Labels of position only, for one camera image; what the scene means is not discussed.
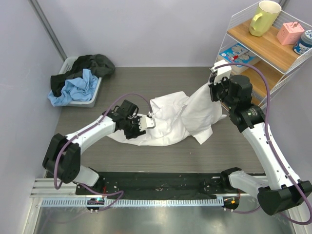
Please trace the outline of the white long sleeve shirt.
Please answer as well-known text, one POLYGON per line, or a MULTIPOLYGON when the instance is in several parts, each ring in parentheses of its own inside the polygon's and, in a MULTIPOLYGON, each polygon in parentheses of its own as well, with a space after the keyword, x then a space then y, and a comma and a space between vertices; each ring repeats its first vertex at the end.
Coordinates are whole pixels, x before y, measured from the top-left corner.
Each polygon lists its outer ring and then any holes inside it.
POLYGON ((213 134, 212 125, 226 117, 220 102, 211 101, 207 84, 190 96, 180 91, 156 97, 150 100, 150 105, 156 121, 154 128, 134 139, 126 139, 122 130, 108 137, 136 146, 169 146, 192 136, 203 144, 213 134))

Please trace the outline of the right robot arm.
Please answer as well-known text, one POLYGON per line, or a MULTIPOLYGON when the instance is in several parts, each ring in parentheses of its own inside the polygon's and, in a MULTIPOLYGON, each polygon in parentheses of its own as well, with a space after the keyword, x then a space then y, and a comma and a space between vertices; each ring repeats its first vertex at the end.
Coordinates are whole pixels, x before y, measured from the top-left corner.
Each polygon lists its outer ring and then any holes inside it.
POLYGON ((238 167, 222 171, 220 187, 230 193, 239 189, 257 198, 260 207, 268 215, 299 206, 302 195, 312 192, 310 181, 302 181, 292 170, 277 146, 272 133, 265 125, 262 109, 252 104, 252 84, 247 76, 223 75, 209 79, 212 101, 220 101, 229 109, 231 122, 243 134, 256 153, 266 179, 251 176, 238 167))

